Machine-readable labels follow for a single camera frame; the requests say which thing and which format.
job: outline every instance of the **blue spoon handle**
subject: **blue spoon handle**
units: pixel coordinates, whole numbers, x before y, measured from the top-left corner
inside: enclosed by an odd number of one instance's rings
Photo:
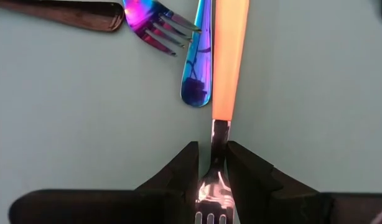
[[[212,0],[199,0],[195,25],[184,65],[181,98],[194,107],[206,105],[212,96]]]

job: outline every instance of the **table surface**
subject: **table surface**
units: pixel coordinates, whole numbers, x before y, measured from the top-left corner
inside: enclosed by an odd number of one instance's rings
[[[382,192],[381,7],[251,0],[231,139],[317,190]],[[205,172],[212,107],[182,103],[177,52],[0,9],[0,223],[32,190],[133,189],[189,141]]]

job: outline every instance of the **orange handle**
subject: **orange handle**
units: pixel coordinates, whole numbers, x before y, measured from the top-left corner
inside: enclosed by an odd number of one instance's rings
[[[231,121],[248,20],[249,0],[216,0],[213,119]]]

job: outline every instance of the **clamp jaw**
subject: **clamp jaw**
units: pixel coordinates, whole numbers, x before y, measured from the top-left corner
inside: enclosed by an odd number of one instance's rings
[[[242,224],[382,224],[382,194],[318,192],[237,142],[226,150]],[[39,190],[10,207],[12,224],[194,223],[198,142],[135,190]]]

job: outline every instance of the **fork handle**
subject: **fork handle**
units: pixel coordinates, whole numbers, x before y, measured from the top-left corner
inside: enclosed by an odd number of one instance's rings
[[[0,8],[103,32],[119,29],[124,17],[115,2],[0,0]]]
[[[216,0],[213,119],[231,121],[248,19],[249,0]]]

